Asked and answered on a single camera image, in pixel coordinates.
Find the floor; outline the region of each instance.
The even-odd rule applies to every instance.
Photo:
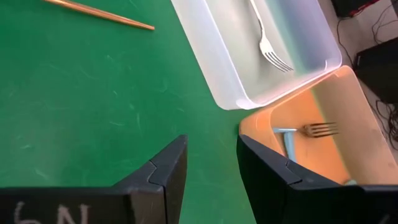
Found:
[[[319,0],[319,3],[323,9],[325,17],[337,41],[338,40],[337,25],[339,19],[335,14],[333,5],[330,0]],[[372,26],[380,18],[380,15],[385,9],[388,8],[385,11],[384,15],[381,17],[380,20],[381,25],[387,24],[391,21],[398,19],[397,14],[394,11],[394,8],[389,6],[391,6],[391,0],[380,0],[379,2],[366,8],[358,16],[340,22],[339,33],[340,33],[341,43],[346,47],[350,57],[353,60],[355,58],[356,53],[376,45],[376,42],[374,41],[373,38]],[[391,24],[383,26],[382,28],[379,29],[379,32],[377,33],[377,39],[382,42],[390,40],[397,36],[398,36],[398,22],[392,22]],[[347,56],[342,46],[340,46],[340,50],[343,56],[343,64],[351,66],[349,57]],[[362,83],[362,88],[368,100],[370,101],[370,104],[373,106],[373,108],[375,108],[377,96],[363,83]],[[381,113],[387,114],[385,108],[381,108]],[[384,133],[385,136],[387,136],[382,127],[382,125],[386,125],[386,121],[380,119],[377,119],[377,121],[379,122],[382,132]],[[393,144],[396,146],[396,148],[398,148],[398,142],[394,142]],[[394,149],[392,149],[391,151],[394,155],[396,162],[398,162],[398,151]]]

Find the light blue object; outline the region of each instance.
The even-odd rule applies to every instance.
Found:
[[[294,132],[297,131],[297,129],[294,129],[294,128],[272,128],[272,130],[274,133],[283,133],[284,134],[284,143],[285,143],[287,157],[291,161],[296,162],[296,155],[294,153],[293,134],[294,134]]]

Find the light blue handle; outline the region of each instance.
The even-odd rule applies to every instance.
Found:
[[[296,155],[294,152],[294,138],[293,138],[294,132],[286,132],[284,133],[284,142],[285,142],[285,148],[286,148],[286,153],[287,157],[293,161],[296,162]]]

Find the fork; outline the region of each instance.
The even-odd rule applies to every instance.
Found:
[[[280,59],[276,53],[271,43],[267,39],[264,23],[262,22],[260,13],[256,6],[254,0],[250,0],[251,5],[253,6],[254,12],[256,13],[257,20],[260,23],[261,28],[261,40],[260,40],[260,50],[262,55],[271,63],[273,66],[281,70],[282,72],[293,71],[293,68],[288,66],[282,59]]]
[[[322,138],[338,134],[335,122],[308,124],[300,130],[310,138]]]

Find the white plastic container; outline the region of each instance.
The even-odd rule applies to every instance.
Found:
[[[267,38],[293,72],[259,50],[260,27],[249,0],[172,0],[218,106],[268,105],[341,66],[341,53],[317,0],[256,0]]]

